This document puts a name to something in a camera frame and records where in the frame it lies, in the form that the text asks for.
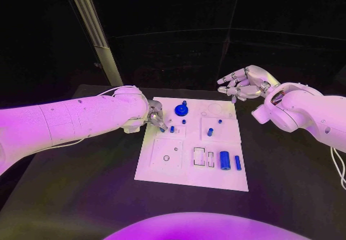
white platform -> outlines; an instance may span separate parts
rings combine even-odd
[[[231,101],[200,99],[155,97],[154,100],[164,105],[169,130],[162,132],[156,126],[146,127],[135,179],[249,192],[236,105]],[[182,117],[175,108],[184,100],[190,113]],[[221,169],[223,151],[230,152],[231,170]],[[237,170],[236,155],[241,170]]]

dark table surface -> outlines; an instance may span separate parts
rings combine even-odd
[[[110,86],[81,85],[74,98]],[[142,88],[154,97],[230,100],[217,91]],[[146,126],[37,154],[0,212],[2,239],[103,239],[151,217],[179,212],[241,216],[312,239],[346,239],[346,192],[331,149],[303,129],[289,133],[236,104],[250,192],[135,180]]]

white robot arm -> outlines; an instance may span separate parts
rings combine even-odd
[[[103,95],[113,90],[113,96]],[[168,129],[162,103],[148,100],[135,86],[99,96],[2,109],[0,175],[25,156],[119,128],[136,133],[146,123]]]
[[[280,84],[259,66],[233,72],[218,84],[230,82],[218,91],[237,98],[265,97],[265,104],[253,111],[262,124],[270,120],[288,132],[306,129],[316,140],[346,153],[346,98],[324,94],[301,83]]]

black background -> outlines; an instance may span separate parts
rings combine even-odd
[[[342,0],[96,1],[125,84],[217,90],[249,65],[282,83],[346,94],[346,2]],[[109,85],[67,0],[2,2],[0,107],[71,98],[80,84]],[[0,205],[32,157],[0,177]]]

